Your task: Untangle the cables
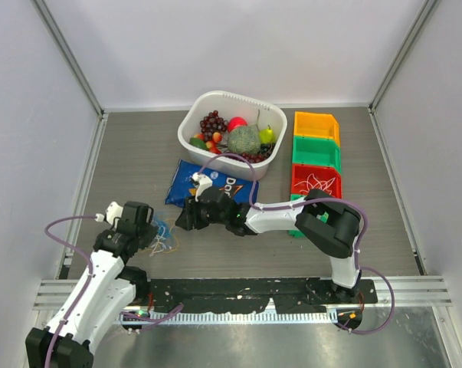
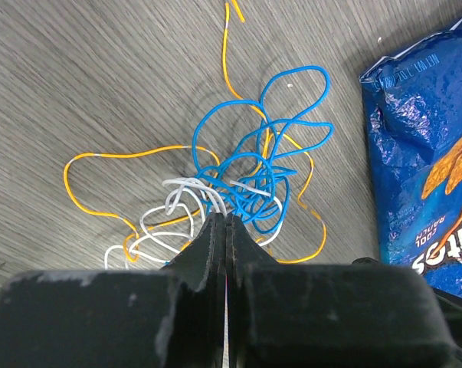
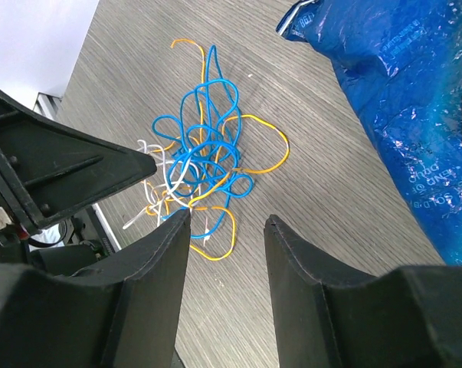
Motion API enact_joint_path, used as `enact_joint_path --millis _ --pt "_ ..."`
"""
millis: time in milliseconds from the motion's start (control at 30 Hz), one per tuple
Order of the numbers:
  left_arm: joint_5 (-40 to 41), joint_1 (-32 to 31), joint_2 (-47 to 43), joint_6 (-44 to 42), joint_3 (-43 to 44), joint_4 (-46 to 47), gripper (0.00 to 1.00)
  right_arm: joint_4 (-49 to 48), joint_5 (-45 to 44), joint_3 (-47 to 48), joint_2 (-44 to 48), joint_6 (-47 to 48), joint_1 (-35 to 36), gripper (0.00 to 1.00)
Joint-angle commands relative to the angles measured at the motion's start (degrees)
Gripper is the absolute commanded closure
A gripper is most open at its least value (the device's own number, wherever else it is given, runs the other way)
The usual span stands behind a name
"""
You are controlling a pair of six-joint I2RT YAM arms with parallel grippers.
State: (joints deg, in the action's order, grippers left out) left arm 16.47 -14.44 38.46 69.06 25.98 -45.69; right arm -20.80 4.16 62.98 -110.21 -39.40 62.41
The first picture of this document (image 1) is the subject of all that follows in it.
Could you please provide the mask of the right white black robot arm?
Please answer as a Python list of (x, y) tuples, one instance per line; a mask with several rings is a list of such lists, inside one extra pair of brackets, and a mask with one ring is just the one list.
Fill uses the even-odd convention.
[(301, 232), (330, 259), (333, 297), (347, 303), (359, 294), (359, 242), (368, 219), (353, 203), (320, 189), (293, 201), (262, 204), (237, 203), (212, 186), (185, 200), (175, 224), (186, 231), (219, 224), (238, 236)]

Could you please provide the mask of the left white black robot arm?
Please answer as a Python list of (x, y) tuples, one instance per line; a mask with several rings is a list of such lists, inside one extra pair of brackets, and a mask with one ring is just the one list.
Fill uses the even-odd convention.
[(97, 237), (74, 289), (46, 327), (32, 328), (25, 340), (30, 367), (91, 367), (106, 332), (130, 304), (143, 304), (150, 291), (147, 273), (128, 264), (158, 233), (146, 203), (111, 202), (93, 216), (109, 228)]

